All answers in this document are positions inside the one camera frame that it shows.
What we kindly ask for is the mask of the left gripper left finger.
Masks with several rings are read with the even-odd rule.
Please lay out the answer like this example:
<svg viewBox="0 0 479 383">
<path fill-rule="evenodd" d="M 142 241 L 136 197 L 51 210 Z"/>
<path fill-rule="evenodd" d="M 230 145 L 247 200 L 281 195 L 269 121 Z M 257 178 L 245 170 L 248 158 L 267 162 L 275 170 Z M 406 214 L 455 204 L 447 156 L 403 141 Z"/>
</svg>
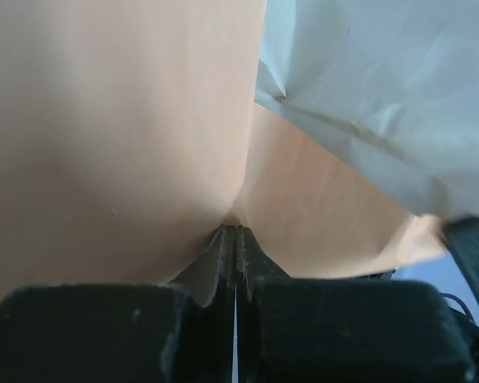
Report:
<svg viewBox="0 0 479 383">
<path fill-rule="evenodd" d="M 25 286 L 0 303 L 0 382 L 229 382 L 236 231 L 166 284 Z"/>
</svg>

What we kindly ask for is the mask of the orange beige wrapping paper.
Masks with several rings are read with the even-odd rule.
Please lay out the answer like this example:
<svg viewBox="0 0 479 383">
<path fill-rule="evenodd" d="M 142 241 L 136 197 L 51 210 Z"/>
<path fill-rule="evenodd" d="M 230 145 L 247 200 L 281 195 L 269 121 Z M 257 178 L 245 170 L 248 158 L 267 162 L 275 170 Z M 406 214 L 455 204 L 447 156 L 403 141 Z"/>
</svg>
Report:
<svg viewBox="0 0 479 383">
<path fill-rule="evenodd" d="M 164 282 L 222 223 L 297 277 L 479 215 L 479 1 L 0 1 L 0 301 Z"/>
</svg>

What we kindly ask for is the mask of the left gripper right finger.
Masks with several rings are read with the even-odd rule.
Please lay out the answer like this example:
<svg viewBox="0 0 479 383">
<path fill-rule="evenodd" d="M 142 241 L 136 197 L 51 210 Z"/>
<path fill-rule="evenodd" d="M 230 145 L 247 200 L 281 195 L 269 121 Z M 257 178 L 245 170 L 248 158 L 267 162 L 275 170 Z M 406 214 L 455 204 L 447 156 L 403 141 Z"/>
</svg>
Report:
<svg viewBox="0 0 479 383">
<path fill-rule="evenodd" d="M 472 382 L 453 312 L 430 284 L 292 278 L 236 231 L 242 382 Z"/>
</svg>

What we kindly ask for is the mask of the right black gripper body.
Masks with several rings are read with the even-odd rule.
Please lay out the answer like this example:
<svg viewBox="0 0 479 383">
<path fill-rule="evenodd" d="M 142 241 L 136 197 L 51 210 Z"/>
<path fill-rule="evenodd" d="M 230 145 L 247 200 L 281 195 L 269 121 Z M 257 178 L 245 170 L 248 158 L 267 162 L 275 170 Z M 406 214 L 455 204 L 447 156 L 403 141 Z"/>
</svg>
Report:
<svg viewBox="0 0 479 383">
<path fill-rule="evenodd" d="M 479 304 L 458 267 L 399 267 L 364 279 L 418 280 L 439 290 L 468 337 L 469 348 L 476 363 L 479 382 Z"/>
</svg>

